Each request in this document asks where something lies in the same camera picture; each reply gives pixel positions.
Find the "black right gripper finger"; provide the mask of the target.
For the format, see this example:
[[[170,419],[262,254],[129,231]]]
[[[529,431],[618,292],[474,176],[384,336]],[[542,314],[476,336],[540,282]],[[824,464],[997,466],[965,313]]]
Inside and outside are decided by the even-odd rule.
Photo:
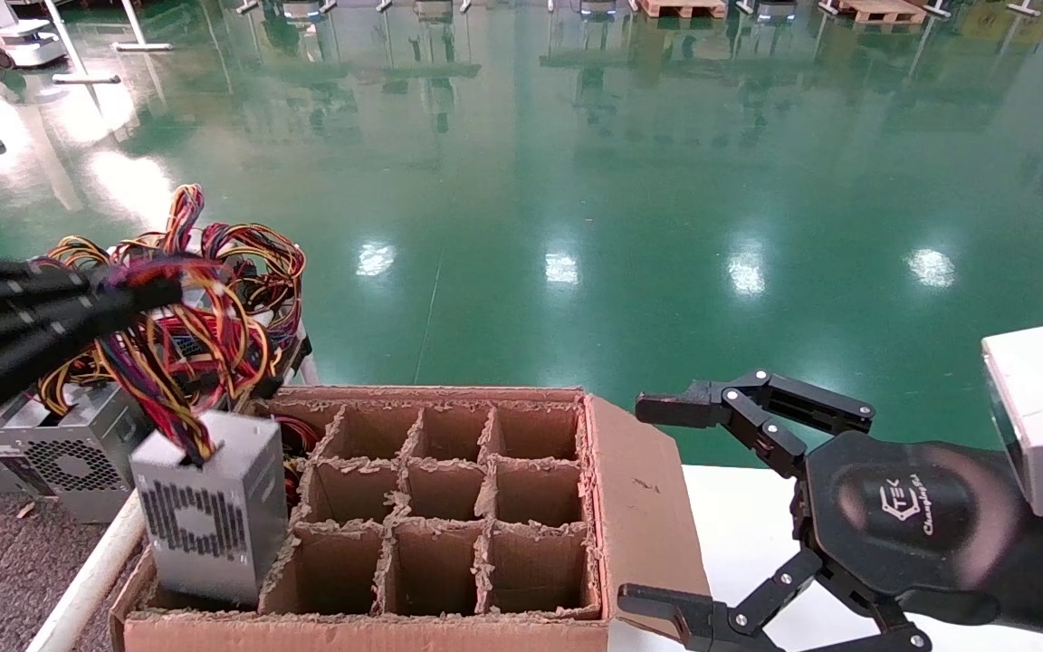
[[[872,406],[797,379],[765,369],[729,381],[696,379],[674,395],[642,392],[635,400],[642,424],[706,429],[721,427],[783,478],[806,474],[809,449],[785,425],[809,427],[831,436],[869,433]]]
[[[878,627],[878,634],[840,641],[828,651],[931,651],[932,641],[905,615],[894,598],[858,590],[856,579],[835,561],[802,548],[741,603],[729,604],[692,593],[622,583],[617,605],[629,615],[666,620],[687,651],[777,651],[765,627],[812,582],[839,590]]]

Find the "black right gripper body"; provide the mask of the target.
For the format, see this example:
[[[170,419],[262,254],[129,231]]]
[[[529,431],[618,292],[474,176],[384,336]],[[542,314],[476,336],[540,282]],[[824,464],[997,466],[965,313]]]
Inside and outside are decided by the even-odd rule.
[[[1004,454],[847,432],[804,470],[804,540],[845,594],[960,626],[1001,618],[997,577],[1025,521]]]

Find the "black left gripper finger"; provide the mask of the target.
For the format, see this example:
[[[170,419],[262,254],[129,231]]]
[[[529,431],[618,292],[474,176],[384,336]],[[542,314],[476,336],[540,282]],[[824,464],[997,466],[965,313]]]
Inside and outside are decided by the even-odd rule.
[[[157,263],[73,269],[37,259],[0,259],[0,312],[108,297],[132,300],[134,310],[145,311],[178,304],[183,294],[181,273]]]
[[[47,305],[5,314],[0,331],[0,406],[95,340],[132,325],[131,305]]]

